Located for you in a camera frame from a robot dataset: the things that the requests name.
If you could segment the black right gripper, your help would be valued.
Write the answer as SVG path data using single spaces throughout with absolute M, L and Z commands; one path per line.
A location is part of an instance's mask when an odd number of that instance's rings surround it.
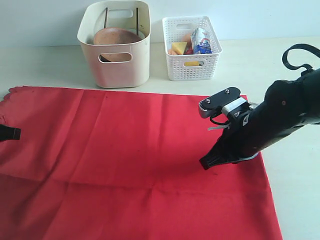
M 228 127 L 222 131 L 222 135 L 210 151 L 199 160 L 204 170 L 218 165 L 237 164 L 242 161 L 248 161 L 258 155 L 257 151 L 244 154 L 240 150 L 244 139 L 239 138 L 238 134 L 243 129 L 243 123 L 248 122 L 250 113 L 251 111 L 247 110 L 240 113 L 238 117 L 235 117 L 232 113 L 227 115 L 229 120 Z

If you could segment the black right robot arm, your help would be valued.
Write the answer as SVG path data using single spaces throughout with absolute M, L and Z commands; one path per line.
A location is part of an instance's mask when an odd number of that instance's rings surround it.
M 221 114 L 227 118 L 216 124 L 222 135 L 199 161 L 205 170 L 251 160 L 303 126 L 320 123 L 319 70 L 306 70 L 297 80 L 276 80 L 257 106 L 240 93 L 229 87 L 198 104 L 200 116 L 212 123 Z

